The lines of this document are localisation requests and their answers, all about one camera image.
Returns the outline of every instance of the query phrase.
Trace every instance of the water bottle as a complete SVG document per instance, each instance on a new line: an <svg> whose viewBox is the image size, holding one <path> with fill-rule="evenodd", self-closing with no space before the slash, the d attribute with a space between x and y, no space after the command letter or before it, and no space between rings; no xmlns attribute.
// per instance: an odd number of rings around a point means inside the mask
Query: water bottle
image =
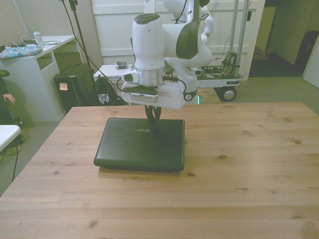
<svg viewBox="0 0 319 239"><path fill-rule="evenodd" d="M38 44L38 46L43 48L44 47L44 43L43 43L43 40L42 40L40 32L38 32L36 28L34 28L33 30L34 30L33 35L35 37L36 44Z"/></svg>

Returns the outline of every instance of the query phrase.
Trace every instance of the metal pole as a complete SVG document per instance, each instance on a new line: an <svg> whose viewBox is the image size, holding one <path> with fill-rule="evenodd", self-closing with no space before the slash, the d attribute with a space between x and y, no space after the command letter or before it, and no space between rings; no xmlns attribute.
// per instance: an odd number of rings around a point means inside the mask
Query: metal pole
<svg viewBox="0 0 319 239"><path fill-rule="evenodd" d="M233 52L233 49L234 49L234 38L235 38L238 2L239 2L239 0L235 0L235 2L234 2L233 22L231 25L230 43L229 43L229 51L230 52Z"/></svg>
<svg viewBox="0 0 319 239"><path fill-rule="evenodd" d="M83 35L82 35L82 31L81 31L80 23L79 23L79 19L78 19L78 16L77 16L77 14L76 14L76 11L75 11L75 10L73 10L73 13L74 13L74 18L75 18L75 21L76 21L76 25L77 25L78 30L79 30L79 35L80 35L81 42L82 42L82 46L83 46L83 49L84 49L85 58L86 58L86 61L87 61L87 63L88 63L88 66L89 66L90 72L92 73L92 68L91 68L91 64L90 64L89 56L88 56L88 54L87 54L87 50L86 50L86 47L85 47L85 43L84 43L84 39L83 39Z"/></svg>
<svg viewBox="0 0 319 239"><path fill-rule="evenodd" d="M13 3L14 3L14 5L15 5L16 10L17 10L18 13L19 13L19 16L20 16L20 19L21 19L21 21L22 21L22 24L23 24L23 27L24 27L24 29L25 29L25 32L26 32L26 34L28 35L28 37L30 37L30 35L29 35L29 33L28 33L28 30L26 29L26 26L25 26L24 21L23 21L23 19L22 19L20 10L19 10L19 8L18 8L18 5L16 4L15 0L13 0Z"/></svg>
<svg viewBox="0 0 319 239"><path fill-rule="evenodd" d="M237 59L236 59L235 77L238 77L238 72L239 72L239 67L238 66L240 64L241 54L242 54L243 46L244 46L244 37L245 37L248 9L249 9L249 0L245 0L244 11L243 11L243 19L242 19L242 22L241 22L241 29L240 29L240 37L239 37L239 44L238 44Z"/></svg>

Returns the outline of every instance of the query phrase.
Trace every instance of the black laptop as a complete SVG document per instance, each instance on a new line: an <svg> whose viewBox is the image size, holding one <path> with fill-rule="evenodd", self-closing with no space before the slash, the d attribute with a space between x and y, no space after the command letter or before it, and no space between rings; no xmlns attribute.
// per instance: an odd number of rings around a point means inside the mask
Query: black laptop
<svg viewBox="0 0 319 239"><path fill-rule="evenodd" d="M120 170L182 171L184 129L180 119L161 119L152 130L147 119L109 118L94 164Z"/></svg>

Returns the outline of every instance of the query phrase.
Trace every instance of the metal frame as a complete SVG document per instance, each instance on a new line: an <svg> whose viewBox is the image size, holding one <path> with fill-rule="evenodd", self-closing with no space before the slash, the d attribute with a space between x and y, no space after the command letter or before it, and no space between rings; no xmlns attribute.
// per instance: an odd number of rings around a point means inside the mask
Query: metal frame
<svg viewBox="0 0 319 239"><path fill-rule="evenodd" d="M241 55L242 55L243 46L244 46L244 38L245 38L248 10L249 10L249 5L250 5L249 1L250 0L245 0L245 3L244 3L243 17L242 17L242 22L241 22L240 36L239 36L239 43L238 43L238 50L237 50L235 77L238 77L238 75L239 75L238 74L239 73L239 66L240 66ZM233 22L232 22L232 27L231 27L230 44L229 44L229 51L230 52L234 51L234 38L235 38L238 5L239 5L239 0L235 0Z"/></svg>

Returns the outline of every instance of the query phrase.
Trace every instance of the microphone stand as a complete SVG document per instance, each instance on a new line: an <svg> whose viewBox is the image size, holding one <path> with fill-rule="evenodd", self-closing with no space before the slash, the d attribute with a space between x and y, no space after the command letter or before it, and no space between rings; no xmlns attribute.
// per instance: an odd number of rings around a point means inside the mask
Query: microphone stand
<svg viewBox="0 0 319 239"><path fill-rule="evenodd" d="M95 94L94 101L97 101L96 105L98 106L99 105L98 103L100 101L98 99L98 94L97 94L97 90L96 90L96 87L95 87L95 81L94 81L94 77L93 77L94 70L92 70L92 68L91 68L88 52L87 52L86 47L85 47L85 43L84 43L84 39L83 39L83 35L82 35L80 23L79 23L79 19L78 19L78 16L76 14L76 5L78 5L78 1L77 0L69 0L69 3L70 3L71 10L74 13L74 18L75 18L75 21L76 21L76 25L78 27L78 31L79 31L81 42L82 42L82 46L83 46L83 52L85 54L85 58L86 58L86 61L87 61L88 67L89 67L90 77L91 77L91 81L92 81L93 89L94 89L94 94Z"/></svg>

